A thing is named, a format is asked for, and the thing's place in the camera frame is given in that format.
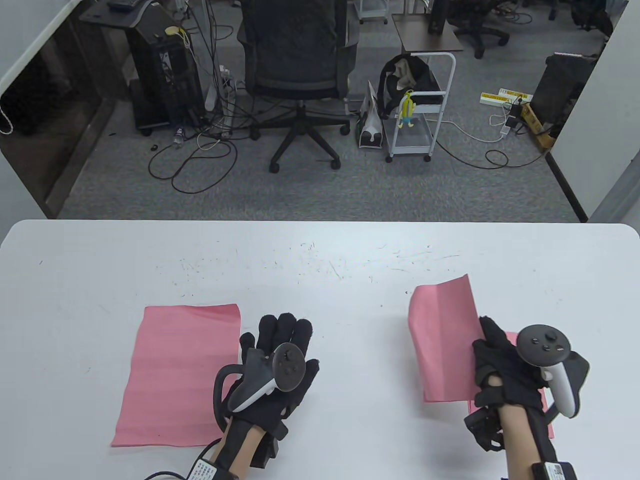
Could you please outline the person's left hand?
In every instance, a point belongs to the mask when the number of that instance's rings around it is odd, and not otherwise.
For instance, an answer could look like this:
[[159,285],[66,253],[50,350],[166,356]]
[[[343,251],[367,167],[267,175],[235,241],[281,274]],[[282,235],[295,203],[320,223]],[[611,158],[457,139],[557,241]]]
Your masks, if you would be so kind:
[[258,336],[240,336],[238,379],[226,398],[219,398],[219,420],[243,421],[282,441],[288,434],[284,421],[300,406],[320,370],[317,359],[306,359],[313,325],[292,313],[267,314]]

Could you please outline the person's right hand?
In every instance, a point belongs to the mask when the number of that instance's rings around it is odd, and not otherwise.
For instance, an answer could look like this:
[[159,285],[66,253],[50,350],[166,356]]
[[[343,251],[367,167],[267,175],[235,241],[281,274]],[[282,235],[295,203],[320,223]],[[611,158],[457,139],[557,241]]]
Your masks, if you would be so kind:
[[480,391],[474,403],[479,409],[504,405],[544,411],[541,390],[547,386],[539,368],[525,362],[506,333],[487,316],[479,319],[483,338],[472,343],[475,383]]

